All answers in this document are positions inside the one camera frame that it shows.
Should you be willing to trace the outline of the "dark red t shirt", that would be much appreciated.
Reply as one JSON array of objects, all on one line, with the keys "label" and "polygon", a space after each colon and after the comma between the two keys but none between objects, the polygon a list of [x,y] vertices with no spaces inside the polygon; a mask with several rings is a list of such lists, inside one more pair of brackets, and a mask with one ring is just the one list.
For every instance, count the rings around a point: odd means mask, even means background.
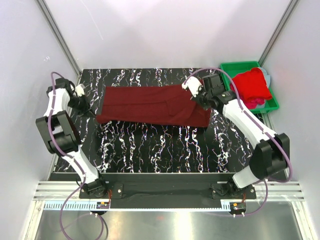
[{"label": "dark red t shirt", "polygon": [[180,85],[107,87],[96,120],[206,128],[211,112],[191,98]]}]

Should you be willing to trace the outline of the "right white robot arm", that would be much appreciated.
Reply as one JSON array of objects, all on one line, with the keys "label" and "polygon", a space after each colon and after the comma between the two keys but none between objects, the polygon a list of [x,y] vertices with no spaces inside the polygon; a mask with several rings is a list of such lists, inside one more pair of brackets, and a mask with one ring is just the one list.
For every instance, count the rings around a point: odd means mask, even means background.
[{"label": "right white robot arm", "polygon": [[244,134],[253,147],[248,166],[235,173],[225,187],[232,198],[239,198],[245,188],[263,181],[285,169],[292,169],[290,139],[261,123],[244,105],[236,90],[220,90],[210,76],[203,80],[191,76],[183,88],[191,92],[192,100],[204,109],[215,109],[229,119]]}]

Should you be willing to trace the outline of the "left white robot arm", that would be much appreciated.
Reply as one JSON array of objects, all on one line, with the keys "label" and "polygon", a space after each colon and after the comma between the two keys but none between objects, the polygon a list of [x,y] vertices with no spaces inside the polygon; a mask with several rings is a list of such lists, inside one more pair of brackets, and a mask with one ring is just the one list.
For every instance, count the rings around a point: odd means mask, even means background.
[{"label": "left white robot arm", "polygon": [[48,107],[43,117],[35,120],[44,145],[51,154],[67,161],[78,174],[81,192],[90,197],[103,198],[108,186],[81,148],[81,138],[67,108],[72,108],[80,117],[94,118],[82,84],[75,86],[70,80],[60,77],[48,87]]}]

